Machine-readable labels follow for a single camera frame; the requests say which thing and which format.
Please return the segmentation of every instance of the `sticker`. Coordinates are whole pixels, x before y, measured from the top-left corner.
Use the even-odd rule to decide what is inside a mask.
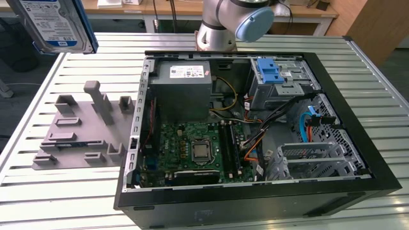
[[[262,168],[260,164],[258,165],[258,168],[256,168],[258,172],[260,175],[264,174],[264,169]]]
[[[204,78],[204,66],[173,66],[171,78]]]
[[[274,151],[272,150],[268,150],[264,154],[266,157],[271,157],[274,155]]]
[[[291,77],[292,73],[290,71],[282,72],[282,77]]]
[[[142,11],[125,11],[125,13],[142,13]]]
[[[195,220],[196,221],[207,221],[212,218],[214,210],[199,210],[195,212]]]
[[[78,38],[59,0],[21,0],[43,39],[54,46],[75,46]]]
[[[57,147],[71,147],[73,145],[71,144],[61,144],[61,145],[57,145]]]
[[[251,103],[250,103],[250,102],[246,102],[246,103],[244,103],[244,109],[246,109],[246,110],[251,110]]]

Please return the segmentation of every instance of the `floor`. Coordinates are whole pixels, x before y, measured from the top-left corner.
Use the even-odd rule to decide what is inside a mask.
[[[139,20],[91,20],[95,32],[146,32],[142,21]],[[179,32],[192,33],[198,28],[196,22],[182,21]],[[163,32],[173,32],[171,22],[162,25]],[[57,56],[38,55],[41,65],[27,73],[15,73],[0,60],[0,78],[15,92],[10,99],[0,97],[0,135],[13,135],[26,110],[33,102],[49,71],[53,67]],[[398,49],[380,70],[388,77],[398,90],[407,100],[409,100],[409,49]],[[9,139],[0,138],[0,152],[7,144]]]

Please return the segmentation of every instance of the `yellow wire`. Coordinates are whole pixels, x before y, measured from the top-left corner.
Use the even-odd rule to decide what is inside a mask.
[[[236,105],[238,93],[236,93],[236,90],[232,87],[231,83],[228,83],[228,81],[224,78],[222,78],[222,77],[216,77],[216,78],[224,81],[224,83],[231,87],[231,89],[234,90],[234,93],[235,93],[235,101],[234,101],[234,103],[228,107],[211,109],[211,111],[224,111],[224,110],[228,110],[230,108],[232,108]]]

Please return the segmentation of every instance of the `orange wire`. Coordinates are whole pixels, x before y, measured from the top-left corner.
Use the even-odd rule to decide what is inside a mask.
[[[246,121],[255,121],[255,120],[250,120],[250,119],[248,119],[248,113],[250,113],[250,111],[247,110],[246,113],[244,113],[244,120],[246,120]]]
[[[256,143],[254,144],[252,148],[250,149],[248,153],[246,154],[246,156],[244,156],[244,160],[246,160],[246,161],[258,161],[256,158],[248,158],[248,156],[250,156],[251,152],[254,151],[254,149],[256,148],[256,146],[259,145],[262,139],[264,138],[264,135],[266,135],[266,134],[263,134],[263,136],[259,138],[259,140],[258,140]]]
[[[314,141],[314,127],[308,126],[308,141]]]

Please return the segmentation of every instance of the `metal table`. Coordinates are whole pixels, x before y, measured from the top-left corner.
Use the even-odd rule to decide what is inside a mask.
[[[192,34],[97,34],[95,55],[61,54],[0,156],[0,228],[138,229],[113,209],[119,167],[35,171],[33,159],[53,122],[59,94],[78,101],[89,80],[102,82],[111,100],[137,98],[146,50],[194,50]],[[354,42],[340,37],[266,36],[238,43],[247,51],[316,52],[370,136],[400,179],[403,189],[364,201],[331,217],[284,219],[224,229],[346,230],[409,228],[409,105]]]

